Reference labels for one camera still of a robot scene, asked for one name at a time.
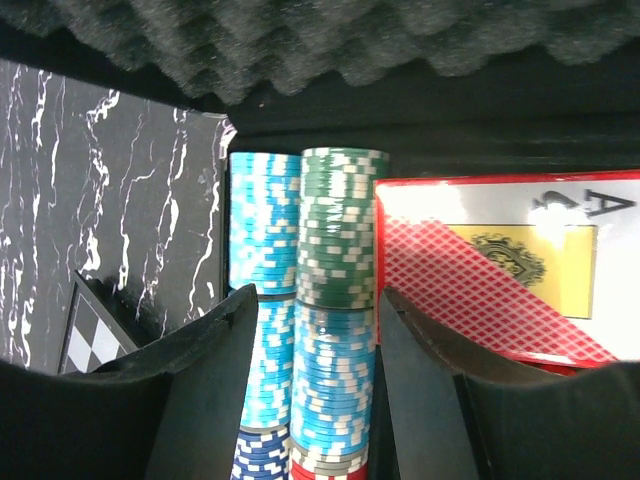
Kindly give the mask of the red playing card deck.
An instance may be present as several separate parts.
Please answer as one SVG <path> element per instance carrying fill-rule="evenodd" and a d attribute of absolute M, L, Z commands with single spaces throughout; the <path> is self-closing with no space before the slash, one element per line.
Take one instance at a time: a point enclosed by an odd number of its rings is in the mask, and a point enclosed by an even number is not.
<path fill-rule="evenodd" d="M 516 360 L 639 357 L 639 174 L 381 180 L 377 275 L 428 317 Z"/>

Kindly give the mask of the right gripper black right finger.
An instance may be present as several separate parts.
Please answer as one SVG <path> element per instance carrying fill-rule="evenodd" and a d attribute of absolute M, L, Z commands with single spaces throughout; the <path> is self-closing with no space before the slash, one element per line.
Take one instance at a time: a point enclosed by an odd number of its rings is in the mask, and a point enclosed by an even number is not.
<path fill-rule="evenodd" d="M 397 290 L 381 360 L 404 479 L 635 479 L 639 366 L 562 376 L 496 354 Z"/>

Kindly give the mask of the black poker set case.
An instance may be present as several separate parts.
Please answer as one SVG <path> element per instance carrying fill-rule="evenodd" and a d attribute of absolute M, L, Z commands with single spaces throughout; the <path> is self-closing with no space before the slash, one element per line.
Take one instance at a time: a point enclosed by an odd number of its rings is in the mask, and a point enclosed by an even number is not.
<path fill-rule="evenodd" d="M 132 479 L 14 377 L 71 278 L 159 337 L 222 297 L 226 150 L 376 148 L 399 177 L 639 164 L 635 1 L 5 1 L 1 475 Z"/>

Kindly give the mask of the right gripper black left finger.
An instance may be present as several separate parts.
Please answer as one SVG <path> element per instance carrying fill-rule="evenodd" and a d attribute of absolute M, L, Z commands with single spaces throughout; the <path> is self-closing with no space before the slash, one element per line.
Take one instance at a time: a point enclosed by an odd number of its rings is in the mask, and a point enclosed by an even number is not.
<path fill-rule="evenodd" d="M 5 479 L 226 479 L 257 325 L 253 285 L 90 373 L 1 366 Z"/>

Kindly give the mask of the black white chess board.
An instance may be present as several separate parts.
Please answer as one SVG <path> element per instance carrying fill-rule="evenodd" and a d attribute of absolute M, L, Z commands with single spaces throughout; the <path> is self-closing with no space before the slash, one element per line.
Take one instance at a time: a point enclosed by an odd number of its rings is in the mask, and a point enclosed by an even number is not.
<path fill-rule="evenodd" d="M 100 280 L 74 271 L 66 313 L 58 374 L 89 373 L 140 347 Z"/>

